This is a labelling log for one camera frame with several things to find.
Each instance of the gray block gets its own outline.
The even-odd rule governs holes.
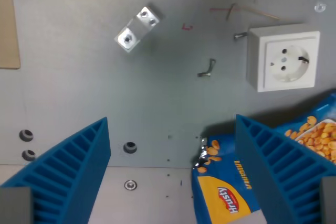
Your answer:
[[[320,187],[320,202],[323,224],[336,223],[336,177],[324,177]]]
[[[33,224],[33,196],[29,187],[0,188],[0,223]]]

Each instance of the hrusty logo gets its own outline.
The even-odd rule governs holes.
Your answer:
[[[226,209],[229,210],[230,214],[239,212],[239,203],[236,196],[225,187],[218,187],[218,196],[226,205]]]

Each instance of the bowl of peanuts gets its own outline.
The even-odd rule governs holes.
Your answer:
[[[314,116],[309,116],[299,132],[288,130],[285,136],[336,164],[336,122],[334,120],[325,119],[317,123]]]

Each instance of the electrical socket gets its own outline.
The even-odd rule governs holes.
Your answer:
[[[319,43],[307,24],[250,29],[248,82],[258,92],[314,87]]]

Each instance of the snack bag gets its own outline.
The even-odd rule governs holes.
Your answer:
[[[336,92],[294,122],[275,130],[336,164]]]
[[[234,135],[202,140],[202,154],[192,172],[198,224],[225,224],[260,209],[235,154]]]

